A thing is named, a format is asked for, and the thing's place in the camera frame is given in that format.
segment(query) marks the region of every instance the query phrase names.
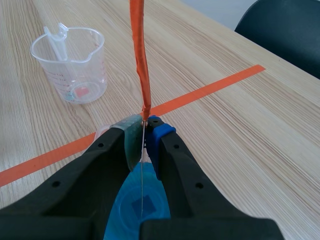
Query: measuring cup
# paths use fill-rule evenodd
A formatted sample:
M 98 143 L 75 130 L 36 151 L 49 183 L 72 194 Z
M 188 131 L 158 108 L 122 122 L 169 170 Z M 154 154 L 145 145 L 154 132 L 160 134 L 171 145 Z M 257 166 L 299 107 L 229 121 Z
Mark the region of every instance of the measuring cup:
M 107 89 L 105 38 L 91 28 L 58 26 L 58 34 L 44 27 L 44 34 L 31 45 L 31 54 L 62 99 L 73 104 L 92 102 Z

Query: white wall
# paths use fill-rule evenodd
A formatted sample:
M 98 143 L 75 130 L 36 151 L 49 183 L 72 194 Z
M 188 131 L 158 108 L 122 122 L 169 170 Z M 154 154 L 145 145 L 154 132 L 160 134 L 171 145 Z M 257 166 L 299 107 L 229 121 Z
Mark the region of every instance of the white wall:
M 209 18 L 234 30 L 256 0 L 182 0 Z

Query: orange tape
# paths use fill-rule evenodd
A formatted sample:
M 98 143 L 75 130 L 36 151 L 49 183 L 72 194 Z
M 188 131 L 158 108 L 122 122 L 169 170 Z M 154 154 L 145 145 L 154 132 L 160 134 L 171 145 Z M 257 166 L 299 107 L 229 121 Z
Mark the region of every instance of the orange tape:
M 143 99 L 142 118 L 148 120 L 151 109 L 151 93 L 144 35 L 145 0 L 130 0 L 130 20 L 136 61 L 136 72 L 140 78 Z
M 184 105 L 192 103 L 200 98 L 203 98 L 209 94 L 217 92 L 225 87 L 235 84 L 241 80 L 258 74 L 264 70 L 265 68 L 260 65 L 249 67 L 224 79 L 203 86 L 197 90 L 179 96 L 173 100 L 170 100 L 158 106 L 155 106 L 151 109 L 151 114 L 157 116 L 164 115 Z M 23 163 L 20 163 L 16 166 L 13 166 L 7 170 L 0 172 L 0 187 L 87 149 L 88 146 L 93 142 L 94 137 L 95 133 L 92 133 L 88 136 L 82 137 L 78 140 L 70 142 L 66 145 L 58 147 L 54 150 L 46 152 L 42 155 L 39 155 L 35 158 L 32 158 L 28 161 L 25 161 Z

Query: blue object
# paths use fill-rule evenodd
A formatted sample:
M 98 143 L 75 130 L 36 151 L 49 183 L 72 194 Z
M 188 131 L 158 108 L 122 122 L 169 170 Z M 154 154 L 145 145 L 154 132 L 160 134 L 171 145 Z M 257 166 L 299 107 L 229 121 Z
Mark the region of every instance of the blue object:
M 151 163 L 143 163 L 143 212 L 141 219 L 141 163 L 133 169 L 114 201 L 104 240 L 138 240 L 140 223 L 168 219 L 170 211 L 164 186 Z
M 160 117 L 150 116 L 149 120 L 160 120 Z M 176 129 L 173 126 L 170 126 L 167 123 L 163 123 L 160 126 L 157 126 L 153 129 L 152 132 L 146 131 L 145 133 L 145 142 L 146 142 L 146 151 L 151 159 L 156 178 L 159 180 L 159 141 L 160 139 L 171 133 L 176 132 Z

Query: clamp jaw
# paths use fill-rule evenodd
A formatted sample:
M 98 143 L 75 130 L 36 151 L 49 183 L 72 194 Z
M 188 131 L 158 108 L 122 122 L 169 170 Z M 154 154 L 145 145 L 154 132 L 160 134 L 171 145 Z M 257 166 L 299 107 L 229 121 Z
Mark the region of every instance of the clamp jaw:
M 0 239 L 102 240 L 118 191 L 141 157 L 141 120 L 111 126 L 82 156 L 1 209 Z M 152 116 L 145 134 L 171 219 L 143 222 L 140 240 L 284 240 L 273 220 L 250 217 L 224 198 L 174 127 Z

